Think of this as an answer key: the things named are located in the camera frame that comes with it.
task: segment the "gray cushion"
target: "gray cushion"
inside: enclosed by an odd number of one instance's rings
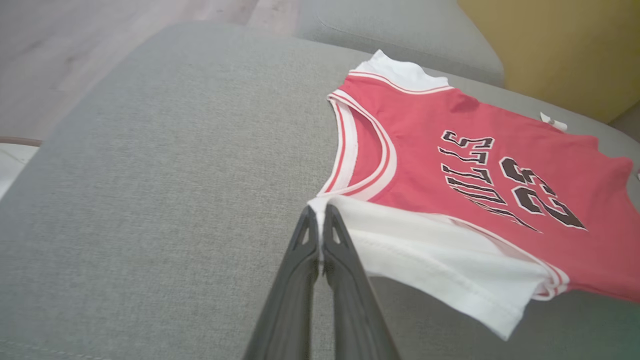
[[[301,0],[296,36],[504,82],[498,56],[455,0]]]
[[[370,56],[208,22],[135,50],[0,201],[0,359],[239,359],[298,215],[332,169],[326,94]],[[640,163],[640,144],[606,125],[449,77]],[[629,191],[638,207],[640,183]],[[628,302],[533,302],[505,343],[426,294],[373,284],[405,360],[640,353],[640,309]],[[331,296],[319,278],[314,359],[333,359]]]

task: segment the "brown rim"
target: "brown rim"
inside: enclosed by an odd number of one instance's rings
[[[40,147],[40,145],[42,145],[42,140],[12,138],[10,136],[0,136],[0,143],[14,143],[16,145],[28,145],[28,146]]]

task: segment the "garment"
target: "garment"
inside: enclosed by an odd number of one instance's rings
[[[319,196],[344,203],[346,218],[369,214],[368,224],[353,222],[352,235],[367,271],[385,262],[371,272],[425,291],[505,339],[519,320],[505,309],[521,316],[529,298],[581,289],[640,300],[629,159],[599,153],[595,137],[480,103],[381,51],[328,98],[339,148]],[[386,238],[375,240],[380,233]],[[386,255],[382,246],[391,246]],[[393,255],[400,248],[403,256]],[[407,267],[407,254],[442,265],[429,274],[441,281],[392,274]],[[448,294],[456,286],[462,295]],[[525,300],[510,295],[524,288]],[[482,305],[486,299],[493,305]]]

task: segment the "wooden floor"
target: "wooden floor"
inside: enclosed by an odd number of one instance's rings
[[[2,0],[0,138],[45,140],[122,58],[188,20],[290,35],[298,0]]]

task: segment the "basketball jersey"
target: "basketball jersey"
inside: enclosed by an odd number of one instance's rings
[[[328,98],[339,148],[319,196],[347,209],[367,271],[430,293],[503,338],[530,298],[580,289],[640,300],[629,159],[381,51]]]

